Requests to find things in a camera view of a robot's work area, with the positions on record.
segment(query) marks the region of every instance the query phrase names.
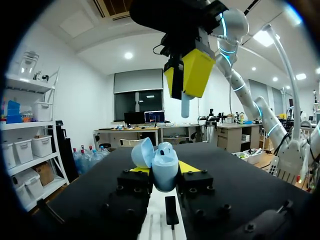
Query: metal shelf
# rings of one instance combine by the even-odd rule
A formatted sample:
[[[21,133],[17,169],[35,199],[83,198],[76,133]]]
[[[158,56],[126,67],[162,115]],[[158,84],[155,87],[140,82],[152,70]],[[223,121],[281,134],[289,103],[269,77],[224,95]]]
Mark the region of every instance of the metal shelf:
[[[25,210],[30,211],[37,205],[37,201],[47,198],[49,195],[51,195],[57,189],[61,188],[66,183],[67,181],[62,177],[54,176],[54,180],[43,187],[43,194],[37,199],[34,199],[28,206],[26,206]]]
[[[31,168],[31,167],[33,167],[33,166],[35,166],[37,164],[43,163],[43,162],[48,161],[48,160],[50,160],[52,158],[55,158],[57,156],[58,156],[58,154],[56,152],[52,153],[52,154],[50,154],[48,156],[44,156],[44,157],[34,156],[33,160],[28,161],[28,162],[23,163],[23,164],[20,164],[20,165],[16,165],[15,167],[13,167],[11,169],[8,169],[8,174],[10,176],[15,175],[17,173],[22,172],[23,170]]]
[[[24,129],[24,128],[35,128],[53,125],[53,121],[35,121],[35,122],[21,122],[1,125],[1,130],[12,130],[12,129]]]
[[[47,83],[43,83],[29,78],[24,78],[15,74],[6,75],[5,87],[7,89],[32,92],[38,94],[44,94],[49,90],[55,89],[53,85],[49,86]]]

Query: glass jar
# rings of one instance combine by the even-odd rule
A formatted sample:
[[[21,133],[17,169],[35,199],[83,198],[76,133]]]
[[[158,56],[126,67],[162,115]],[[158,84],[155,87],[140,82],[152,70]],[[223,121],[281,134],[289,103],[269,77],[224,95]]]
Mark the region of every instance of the glass jar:
[[[19,68],[19,75],[25,78],[33,78],[33,71],[36,67],[37,61],[39,59],[39,55],[36,54],[34,51],[26,51],[23,54],[20,68]]]

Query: black tabletop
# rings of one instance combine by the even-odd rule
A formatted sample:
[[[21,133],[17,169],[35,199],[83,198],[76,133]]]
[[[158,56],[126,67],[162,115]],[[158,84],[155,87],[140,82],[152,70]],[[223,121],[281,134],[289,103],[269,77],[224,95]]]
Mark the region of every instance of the black tabletop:
[[[185,213],[183,222],[188,239],[200,239],[231,231],[268,209],[279,209],[285,200],[293,201],[299,212],[310,194],[209,143],[175,145],[179,160],[200,170],[207,169],[214,178],[215,197],[232,206],[229,220],[206,232],[194,232]],[[131,147],[121,147],[96,164],[62,191],[49,205],[63,219],[78,217],[81,211],[101,215],[101,206],[117,186],[117,176],[134,168]]]

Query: white plastic box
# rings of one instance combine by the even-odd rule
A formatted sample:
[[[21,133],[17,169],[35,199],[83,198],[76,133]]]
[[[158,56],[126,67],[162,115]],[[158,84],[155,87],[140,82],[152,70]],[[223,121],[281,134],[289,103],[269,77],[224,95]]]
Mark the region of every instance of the white plastic box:
[[[44,187],[41,184],[40,175],[32,168],[19,172],[15,177],[18,182],[23,182],[25,184],[25,187],[30,191],[34,199],[41,197],[44,193]]]
[[[237,156],[238,158],[243,157],[243,158],[240,158],[240,159],[245,161],[245,162],[247,162],[248,159],[249,159],[249,155],[244,153],[244,152],[236,152],[236,153],[232,153],[232,154]]]
[[[21,164],[34,159],[34,156],[32,155],[31,139],[17,141],[14,143],[14,146]]]
[[[13,187],[15,189],[16,195],[18,196],[21,204],[26,207],[31,203],[31,198],[27,192],[27,189],[25,187],[24,182],[20,182],[17,180],[17,178],[14,176],[12,178],[13,181]]]
[[[32,153],[40,158],[52,154],[51,136],[43,136],[41,138],[33,138]]]
[[[46,122],[52,120],[52,103],[35,102],[32,106],[33,118],[38,122]]]
[[[252,150],[253,152],[258,151],[258,149],[256,149],[256,148],[251,148],[251,150]],[[250,164],[257,164],[257,163],[259,163],[260,160],[261,160],[262,151],[261,151],[260,153],[258,153],[257,155],[255,155],[255,156],[250,156],[249,150],[244,151],[244,153],[249,156],[249,159],[248,159],[247,162],[250,163]]]
[[[4,156],[4,163],[7,169],[12,169],[16,166],[15,156],[14,156],[14,149],[12,143],[3,143],[2,144],[2,151]]]
[[[250,141],[250,135],[242,134],[241,135],[241,140],[242,141]]]

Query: ceiling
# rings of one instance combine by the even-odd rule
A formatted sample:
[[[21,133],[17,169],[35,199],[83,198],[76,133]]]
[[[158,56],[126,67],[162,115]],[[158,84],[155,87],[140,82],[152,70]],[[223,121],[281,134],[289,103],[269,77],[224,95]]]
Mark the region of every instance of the ceiling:
[[[241,11],[245,11],[252,1],[222,0],[228,8]],[[239,48],[238,61],[233,66],[244,79],[252,79],[277,89],[290,84],[276,48],[273,45],[264,47],[252,38],[266,23],[271,23],[280,36],[294,74],[307,75],[307,79],[297,81],[298,86],[304,88],[317,84],[320,76],[316,75],[315,69],[320,63],[306,37],[303,24],[292,26],[284,7],[275,0],[260,0],[246,17],[249,34],[243,38],[245,49]],[[152,52],[153,47],[160,43],[163,33],[140,26],[129,17],[116,21],[109,17],[101,18],[93,0],[56,0],[38,21],[70,46],[80,58],[106,75],[161,68],[168,60]],[[63,29],[65,25],[73,31],[67,33]],[[210,36],[209,41],[212,50],[216,51],[217,40]],[[126,52],[133,53],[133,58],[125,59]]]

